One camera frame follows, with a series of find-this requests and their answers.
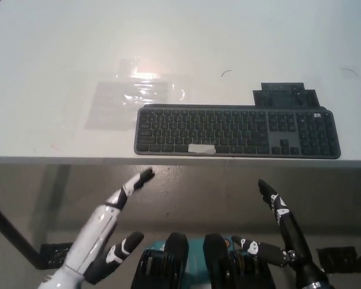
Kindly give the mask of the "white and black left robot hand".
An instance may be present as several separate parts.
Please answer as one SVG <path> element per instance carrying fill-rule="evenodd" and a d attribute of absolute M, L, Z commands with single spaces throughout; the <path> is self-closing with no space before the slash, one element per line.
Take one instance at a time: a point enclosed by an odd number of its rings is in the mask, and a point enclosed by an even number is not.
<path fill-rule="evenodd" d="M 73 242 L 61 268 L 78 275 L 79 282 L 92 285 L 112 274 L 138 247 L 144 234 L 133 232 L 118 244 L 106 245 L 128 198 L 154 176 L 151 168 L 136 174 L 98 206 Z"/>

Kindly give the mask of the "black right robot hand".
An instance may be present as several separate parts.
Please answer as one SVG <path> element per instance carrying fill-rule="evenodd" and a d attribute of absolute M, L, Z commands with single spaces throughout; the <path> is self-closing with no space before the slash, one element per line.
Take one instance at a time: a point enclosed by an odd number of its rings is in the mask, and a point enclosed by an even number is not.
<path fill-rule="evenodd" d="M 263 179 L 258 180 L 262 200 L 272 210 L 280 229 L 285 247 L 232 236 L 232 241 L 250 255 L 274 266 L 289 265 L 297 279 L 308 279 L 310 283 L 327 279 L 326 274 L 314 263 L 308 243 L 298 225 L 294 214 L 275 189 Z"/>

